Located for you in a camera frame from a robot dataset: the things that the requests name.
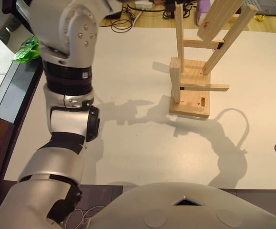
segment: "wooden panel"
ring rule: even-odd
[[[180,87],[183,87],[185,91],[210,91],[210,92],[226,92],[230,86],[227,84],[187,84],[182,83]]]
[[[203,61],[185,60],[184,72],[181,73],[181,83],[210,84],[211,75],[202,75],[204,64]],[[170,113],[208,118],[210,115],[210,92],[180,91],[179,104],[171,98]]]
[[[225,52],[230,48],[233,42],[236,40],[238,35],[242,32],[244,27],[249,23],[249,21],[253,18],[253,16],[257,13],[257,7],[254,5],[247,5],[243,12],[239,15],[238,19],[234,23],[233,27],[229,30],[229,32],[224,37],[224,45],[215,50],[212,54],[208,62],[205,64],[203,68],[203,73],[205,75],[209,74],[218,61],[223,57]]]
[[[205,42],[201,39],[192,39],[192,38],[184,39],[184,47],[191,47],[191,48],[217,49],[219,43],[224,43],[224,41],[217,40],[217,41]]]
[[[177,57],[172,57],[170,77],[172,82],[172,98],[178,104],[180,103],[180,60]]]
[[[242,3],[243,0],[215,0],[197,35],[206,42],[213,40]]]
[[[175,21],[176,21],[178,58],[180,59],[180,70],[181,72],[183,72],[184,71],[184,19],[183,19],[182,4],[176,5]]]

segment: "wooden base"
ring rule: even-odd
[[[203,75],[203,61],[184,61],[184,72],[180,83],[210,84],[211,74]],[[171,96],[170,113],[208,118],[210,115],[209,91],[180,91],[180,103]]]

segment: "circular button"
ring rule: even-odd
[[[144,223],[150,228],[160,228],[167,222],[167,214],[161,209],[153,209],[146,213]]]
[[[229,210],[220,209],[216,212],[216,216],[223,224],[231,228],[239,228],[242,225],[240,217]]]

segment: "table surface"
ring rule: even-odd
[[[163,6],[154,6],[153,10],[163,9]],[[138,15],[138,11],[132,10],[135,15]],[[195,19],[196,8],[192,8],[191,15],[184,19],[185,29],[198,29]],[[122,14],[121,19],[128,19],[127,14]],[[232,18],[224,27],[224,30],[228,30],[233,25],[236,18]],[[101,26],[110,25],[111,21],[109,19],[104,19]],[[163,19],[162,12],[144,12],[140,18],[137,20],[136,27],[145,28],[175,28],[174,19]],[[266,16],[265,20],[262,22],[252,19],[249,24],[245,27],[245,31],[259,31],[259,32],[276,32],[276,17]]]
[[[184,35],[196,37],[196,32],[185,29]],[[225,33],[221,31],[217,39]],[[151,39],[156,42],[150,45]],[[175,181],[276,189],[276,45],[272,42],[276,44],[276,33],[242,32],[212,71],[212,83],[229,83],[230,90],[212,92],[210,118],[199,120],[168,114],[168,64],[177,54],[175,29],[133,28],[117,34],[100,28],[92,83],[102,126],[99,137],[88,145],[82,184]],[[206,61],[211,53],[185,49],[187,59]],[[44,83],[42,77],[6,180],[16,180],[31,155],[50,138]]]

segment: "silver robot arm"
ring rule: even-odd
[[[97,137],[100,121],[92,106],[94,47],[100,21],[119,6],[116,0],[33,0],[31,27],[40,40],[47,78],[51,139],[7,194],[0,229],[61,228],[80,201],[86,142]]]

